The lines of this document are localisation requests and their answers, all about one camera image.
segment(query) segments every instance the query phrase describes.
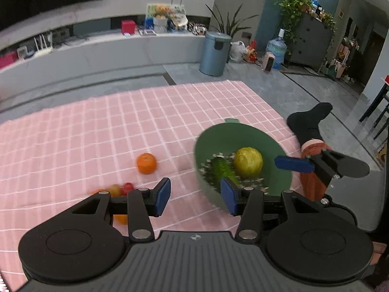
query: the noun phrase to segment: wall outlet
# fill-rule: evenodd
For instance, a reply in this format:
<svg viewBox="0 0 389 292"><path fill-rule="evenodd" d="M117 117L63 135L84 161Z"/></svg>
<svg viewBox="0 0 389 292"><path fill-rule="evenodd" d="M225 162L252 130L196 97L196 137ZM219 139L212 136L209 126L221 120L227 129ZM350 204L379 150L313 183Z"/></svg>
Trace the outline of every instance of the wall outlet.
<svg viewBox="0 0 389 292"><path fill-rule="evenodd" d="M247 39L251 39L251 33L249 32L242 32L242 38L247 38Z"/></svg>

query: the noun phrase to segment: plastic bag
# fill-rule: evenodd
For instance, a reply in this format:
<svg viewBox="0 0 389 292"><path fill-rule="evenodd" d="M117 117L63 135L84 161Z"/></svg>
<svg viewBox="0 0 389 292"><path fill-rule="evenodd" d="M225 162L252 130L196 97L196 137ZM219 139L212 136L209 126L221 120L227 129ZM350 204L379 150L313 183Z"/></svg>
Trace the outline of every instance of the plastic bag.
<svg viewBox="0 0 389 292"><path fill-rule="evenodd" d="M255 40L252 40L250 45L247 46L246 48L246 53L244 56L244 60L248 63L254 64L258 57L257 57L257 52L256 52L256 47L257 47L257 42Z"/></svg>
<svg viewBox="0 0 389 292"><path fill-rule="evenodd" d="M231 43L230 60L235 63L241 63L243 61L245 52L246 47L244 46L243 42L238 41Z"/></svg>

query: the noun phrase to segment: gray trash can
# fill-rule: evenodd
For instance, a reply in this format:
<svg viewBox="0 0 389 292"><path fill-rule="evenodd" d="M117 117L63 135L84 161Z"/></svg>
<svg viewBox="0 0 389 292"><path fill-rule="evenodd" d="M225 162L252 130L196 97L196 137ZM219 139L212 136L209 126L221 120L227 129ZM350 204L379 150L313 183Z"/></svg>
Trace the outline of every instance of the gray trash can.
<svg viewBox="0 0 389 292"><path fill-rule="evenodd" d="M231 36L219 32L207 32L200 71L206 75L220 77L223 74L230 49Z"/></svg>

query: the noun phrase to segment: pink container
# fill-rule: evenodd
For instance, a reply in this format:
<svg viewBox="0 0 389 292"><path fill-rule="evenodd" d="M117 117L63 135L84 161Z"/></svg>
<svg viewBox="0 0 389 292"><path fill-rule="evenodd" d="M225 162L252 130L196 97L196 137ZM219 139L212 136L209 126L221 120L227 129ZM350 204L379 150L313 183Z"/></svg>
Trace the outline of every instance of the pink container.
<svg viewBox="0 0 389 292"><path fill-rule="evenodd" d="M0 57L0 69L13 64L15 61L18 60L18 53L15 51L8 52L4 56Z"/></svg>

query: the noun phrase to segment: blue water bottle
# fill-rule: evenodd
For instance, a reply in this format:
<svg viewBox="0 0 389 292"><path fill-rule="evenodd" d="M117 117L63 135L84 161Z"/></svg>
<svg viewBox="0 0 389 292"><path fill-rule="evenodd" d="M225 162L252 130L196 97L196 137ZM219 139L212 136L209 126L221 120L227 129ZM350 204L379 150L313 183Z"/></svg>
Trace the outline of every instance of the blue water bottle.
<svg viewBox="0 0 389 292"><path fill-rule="evenodd" d="M286 53L286 44L283 42L283 35L285 34L284 29L280 29L278 37L270 40L266 46L266 52L271 52L275 59L273 63L273 68L279 69L281 64L283 64L283 58Z"/></svg>

